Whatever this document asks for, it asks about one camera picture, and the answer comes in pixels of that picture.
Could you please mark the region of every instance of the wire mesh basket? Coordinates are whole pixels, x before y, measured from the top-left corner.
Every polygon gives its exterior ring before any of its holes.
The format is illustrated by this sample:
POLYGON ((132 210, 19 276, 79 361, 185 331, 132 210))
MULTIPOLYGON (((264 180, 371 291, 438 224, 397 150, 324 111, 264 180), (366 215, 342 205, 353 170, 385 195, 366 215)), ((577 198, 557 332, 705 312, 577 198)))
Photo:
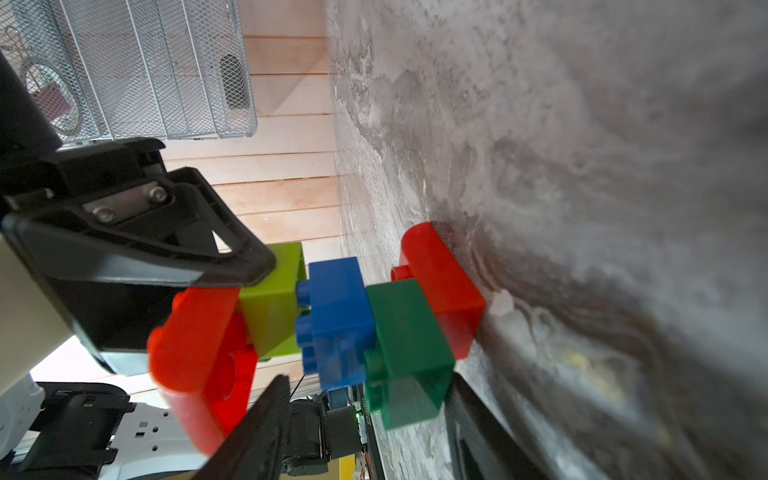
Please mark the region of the wire mesh basket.
POLYGON ((231 0, 0 0, 0 49, 67 143, 256 131, 231 0))

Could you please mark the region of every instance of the stacked blocks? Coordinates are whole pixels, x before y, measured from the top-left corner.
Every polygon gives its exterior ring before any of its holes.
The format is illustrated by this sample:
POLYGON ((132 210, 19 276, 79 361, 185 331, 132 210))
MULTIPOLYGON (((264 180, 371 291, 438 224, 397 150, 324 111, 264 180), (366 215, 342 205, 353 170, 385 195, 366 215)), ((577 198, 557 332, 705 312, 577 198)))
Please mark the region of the stacked blocks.
POLYGON ((323 390, 365 382, 363 353, 374 347, 375 326, 355 257, 310 264, 310 279, 296 285, 296 320, 304 373, 318 373, 323 390))
POLYGON ((429 223, 402 236, 400 266, 392 281, 415 278, 424 291, 456 359, 469 354, 485 310, 485 298, 429 223))
POLYGON ((419 283, 382 283, 367 292, 377 339, 365 354, 370 410, 382 413, 388 430, 436 416, 455 358, 419 283))
POLYGON ((301 312, 296 283, 306 280, 301 242, 267 246, 276 257, 275 270, 258 285, 240 290, 240 309, 262 359, 301 351, 294 330, 301 312))

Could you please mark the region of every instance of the yellow object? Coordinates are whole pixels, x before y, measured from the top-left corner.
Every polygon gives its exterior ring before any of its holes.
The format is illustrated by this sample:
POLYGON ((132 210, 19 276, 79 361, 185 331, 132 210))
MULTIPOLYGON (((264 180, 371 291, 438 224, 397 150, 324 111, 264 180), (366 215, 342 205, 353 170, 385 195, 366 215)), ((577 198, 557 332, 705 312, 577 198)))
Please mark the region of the yellow object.
POLYGON ((339 480, 352 480, 355 471, 355 456, 348 455, 339 458, 339 480))
POLYGON ((294 329, 301 314, 296 282, 306 280, 301 242, 267 246, 276 257, 275 270, 258 285, 240 290, 240 311, 260 359, 301 352, 294 329))

